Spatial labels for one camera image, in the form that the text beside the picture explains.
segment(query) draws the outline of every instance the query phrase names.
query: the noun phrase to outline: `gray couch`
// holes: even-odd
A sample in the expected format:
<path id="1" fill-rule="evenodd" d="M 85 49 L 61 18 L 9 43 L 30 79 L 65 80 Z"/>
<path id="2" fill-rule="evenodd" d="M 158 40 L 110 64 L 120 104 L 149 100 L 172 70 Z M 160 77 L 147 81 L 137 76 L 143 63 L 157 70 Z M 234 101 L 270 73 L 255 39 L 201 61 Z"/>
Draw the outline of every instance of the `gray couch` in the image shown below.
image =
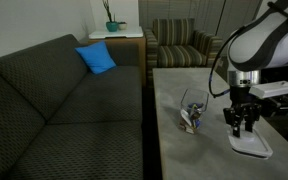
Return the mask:
<path id="1" fill-rule="evenodd" d="M 66 35 L 0 58 L 0 179 L 143 179 L 136 44 L 89 71 Z"/>

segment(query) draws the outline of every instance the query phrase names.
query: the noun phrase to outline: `black cable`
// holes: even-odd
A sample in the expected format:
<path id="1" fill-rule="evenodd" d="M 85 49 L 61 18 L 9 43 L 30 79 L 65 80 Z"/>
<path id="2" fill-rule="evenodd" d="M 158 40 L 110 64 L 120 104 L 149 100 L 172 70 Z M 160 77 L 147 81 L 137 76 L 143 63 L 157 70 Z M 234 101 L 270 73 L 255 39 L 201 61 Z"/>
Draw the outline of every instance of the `black cable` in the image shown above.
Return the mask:
<path id="1" fill-rule="evenodd" d="M 227 89 L 221 93 L 218 93 L 218 94 L 214 94 L 213 91 L 212 91 L 212 78 L 213 78 L 213 71 L 214 71 L 214 68 L 215 68 L 215 65 L 218 61 L 218 59 L 220 58 L 221 56 L 221 53 L 224 49 L 224 47 L 230 42 L 231 39 L 233 39 L 236 35 L 238 35 L 242 30 L 244 30 L 246 28 L 246 26 L 242 26 L 240 27 L 238 30 L 236 30 L 223 44 L 223 46 L 221 47 L 221 49 L 218 51 L 218 53 L 216 54 L 216 57 L 215 57 L 215 60 L 213 62 L 213 65 L 212 65 L 212 69 L 211 69 L 211 72 L 210 72 L 210 77 L 209 77 L 209 81 L 208 81 L 208 88 L 209 88 L 209 91 L 211 93 L 211 95 L 213 96 L 213 98 L 216 98 L 216 97 L 220 97 L 220 96 L 223 96 L 227 93 L 230 92 L 230 89 Z"/>

